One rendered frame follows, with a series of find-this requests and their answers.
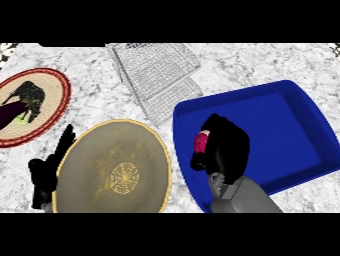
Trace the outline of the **blue tray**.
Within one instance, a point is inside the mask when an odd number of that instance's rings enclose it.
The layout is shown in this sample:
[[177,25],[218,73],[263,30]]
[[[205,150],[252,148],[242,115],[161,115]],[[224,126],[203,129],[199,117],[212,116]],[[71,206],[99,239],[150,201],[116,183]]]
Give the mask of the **blue tray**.
[[212,195],[206,173],[190,168],[193,138],[211,114],[249,137],[245,175],[267,194],[340,170],[340,143],[308,95],[282,80],[180,102],[172,112],[172,141],[183,179],[202,211]]

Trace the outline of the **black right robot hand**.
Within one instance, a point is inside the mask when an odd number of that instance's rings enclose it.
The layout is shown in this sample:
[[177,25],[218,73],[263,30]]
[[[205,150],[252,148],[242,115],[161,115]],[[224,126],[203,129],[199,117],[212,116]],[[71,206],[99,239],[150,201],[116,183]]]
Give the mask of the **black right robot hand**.
[[248,134],[226,117],[217,114],[212,114],[203,122],[200,131],[203,130],[209,131],[205,152],[193,152],[190,168],[195,171],[205,171],[206,174],[223,174],[224,183],[231,184],[246,169]]

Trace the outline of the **pink cupcake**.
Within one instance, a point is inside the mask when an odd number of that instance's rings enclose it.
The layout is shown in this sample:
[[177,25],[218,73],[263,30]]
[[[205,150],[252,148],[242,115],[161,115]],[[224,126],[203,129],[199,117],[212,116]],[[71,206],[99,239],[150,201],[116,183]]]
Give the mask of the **pink cupcake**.
[[203,130],[196,134],[195,139],[193,139],[193,152],[195,153],[203,153],[205,152],[208,135],[209,135],[208,130]]

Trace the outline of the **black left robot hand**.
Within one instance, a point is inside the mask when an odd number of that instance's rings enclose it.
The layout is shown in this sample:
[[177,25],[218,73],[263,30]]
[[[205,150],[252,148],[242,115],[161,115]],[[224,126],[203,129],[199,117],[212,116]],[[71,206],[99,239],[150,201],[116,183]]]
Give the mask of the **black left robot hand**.
[[65,153],[75,142],[72,125],[68,125],[59,138],[54,153],[44,160],[31,159],[28,169],[31,182],[34,185],[32,205],[35,210],[41,210],[41,204],[51,202],[51,192],[56,190],[57,178],[56,171]]

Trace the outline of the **purple eggplant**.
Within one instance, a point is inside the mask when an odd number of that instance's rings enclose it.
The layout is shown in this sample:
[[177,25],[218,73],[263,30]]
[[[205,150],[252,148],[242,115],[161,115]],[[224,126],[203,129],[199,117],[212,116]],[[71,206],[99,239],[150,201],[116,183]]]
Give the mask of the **purple eggplant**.
[[23,99],[0,106],[0,130],[13,119],[31,110],[35,100]]

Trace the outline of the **red-rimmed woven placemat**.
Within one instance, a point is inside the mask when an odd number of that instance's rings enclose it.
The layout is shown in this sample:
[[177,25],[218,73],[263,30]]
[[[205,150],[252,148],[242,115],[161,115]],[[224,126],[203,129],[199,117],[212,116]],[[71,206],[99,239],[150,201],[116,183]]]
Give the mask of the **red-rimmed woven placemat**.
[[25,98],[34,100],[32,107],[0,130],[0,148],[29,142],[51,128],[71,99],[66,76],[54,69],[34,68],[9,77],[0,83],[0,106]]

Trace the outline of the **grey gold-rimmed plate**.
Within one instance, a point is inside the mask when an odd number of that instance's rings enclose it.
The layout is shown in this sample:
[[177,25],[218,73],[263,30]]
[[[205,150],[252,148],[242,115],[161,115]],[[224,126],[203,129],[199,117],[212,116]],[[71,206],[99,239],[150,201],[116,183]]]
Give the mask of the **grey gold-rimmed plate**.
[[130,119],[78,137],[57,168],[56,213],[156,213],[165,208],[171,163],[155,131]]

